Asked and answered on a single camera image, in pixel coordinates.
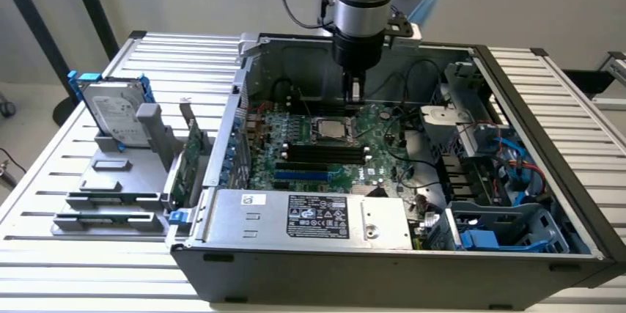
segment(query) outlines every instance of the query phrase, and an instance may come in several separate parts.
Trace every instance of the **metal slat table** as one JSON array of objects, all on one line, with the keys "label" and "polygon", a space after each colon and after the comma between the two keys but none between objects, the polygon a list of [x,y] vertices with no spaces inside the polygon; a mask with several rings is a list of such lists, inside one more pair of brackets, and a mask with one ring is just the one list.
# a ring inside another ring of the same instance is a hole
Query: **metal slat table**
[{"label": "metal slat table", "polygon": [[[163,121],[175,133],[187,134],[176,107],[185,98],[201,129],[213,136],[240,66],[237,43],[237,37],[147,33],[127,41],[104,75],[144,73],[161,103]],[[626,177],[614,182],[615,192],[596,188],[607,182],[606,173],[626,176],[626,159],[602,118],[591,116],[595,107],[580,104],[576,88],[550,59],[526,49],[491,49],[606,217],[626,237]],[[197,299],[161,237],[53,237],[52,217],[64,207],[65,193],[77,188],[96,150],[96,132],[81,103],[0,207],[0,311],[410,312],[209,304]],[[626,277],[592,290],[563,290],[527,312],[626,312]]]}]

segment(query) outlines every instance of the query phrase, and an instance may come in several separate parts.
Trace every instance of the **motherboard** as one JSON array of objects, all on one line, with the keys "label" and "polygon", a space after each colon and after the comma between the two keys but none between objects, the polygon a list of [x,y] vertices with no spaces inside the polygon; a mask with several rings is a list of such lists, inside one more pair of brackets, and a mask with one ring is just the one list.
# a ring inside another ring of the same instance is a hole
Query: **motherboard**
[{"label": "motherboard", "polygon": [[348,116],[319,117],[279,104],[261,108],[247,119],[251,189],[412,196],[398,185],[410,163],[386,152],[406,155],[402,126],[390,125],[400,109],[371,104]]}]

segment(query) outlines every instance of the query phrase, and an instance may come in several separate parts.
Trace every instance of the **blue pcie slot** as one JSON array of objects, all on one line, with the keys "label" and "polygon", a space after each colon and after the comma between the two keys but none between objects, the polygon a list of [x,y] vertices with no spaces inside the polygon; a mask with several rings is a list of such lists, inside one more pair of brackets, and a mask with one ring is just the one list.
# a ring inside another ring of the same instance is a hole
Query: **blue pcie slot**
[{"label": "blue pcie slot", "polygon": [[275,179],[327,181],[327,172],[275,172]]}]

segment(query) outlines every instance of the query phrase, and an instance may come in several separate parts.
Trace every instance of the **metal bracket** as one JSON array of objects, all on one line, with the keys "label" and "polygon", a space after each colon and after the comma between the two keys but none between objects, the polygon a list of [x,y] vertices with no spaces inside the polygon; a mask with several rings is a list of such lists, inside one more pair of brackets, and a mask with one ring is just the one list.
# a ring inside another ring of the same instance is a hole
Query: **metal bracket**
[{"label": "metal bracket", "polygon": [[442,106],[423,106],[420,110],[424,122],[431,125],[455,126],[474,122],[467,110],[450,109]]},{"label": "metal bracket", "polygon": [[260,49],[261,43],[259,42],[260,33],[257,32],[244,32],[239,39],[237,48],[239,56],[255,55]]}]

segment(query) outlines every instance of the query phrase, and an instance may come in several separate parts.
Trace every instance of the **green circuit board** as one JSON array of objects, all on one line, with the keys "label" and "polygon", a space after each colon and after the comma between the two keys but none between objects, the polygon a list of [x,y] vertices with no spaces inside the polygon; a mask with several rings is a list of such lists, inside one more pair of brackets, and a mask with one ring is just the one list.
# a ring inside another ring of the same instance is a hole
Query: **green circuit board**
[{"label": "green circuit board", "polygon": [[[390,194],[395,194],[398,176],[408,164],[394,159],[386,152],[383,134],[394,120],[391,109],[383,105],[367,105],[351,117],[309,117],[292,115],[280,106],[273,106],[263,115],[263,123],[257,124],[251,140],[252,171],[249,188],[255,190],[273,190],[273,182],[288,182],[289,191],[350,193],[354,186],[382,185]],[[316,132],[316,123],[339,122],[350,133],[342,140],[321,136]],[[390,133],[398,136],[400,126],[394,124]],[[276,180],[273,178],[276,163],[280,157],[283,143],[296,145],[325,145],[347,147],[368,147],[371,160],[364,165],[328,164],[325,180]],[[406,156],[406,149],[395,149],[398,155]]]}]

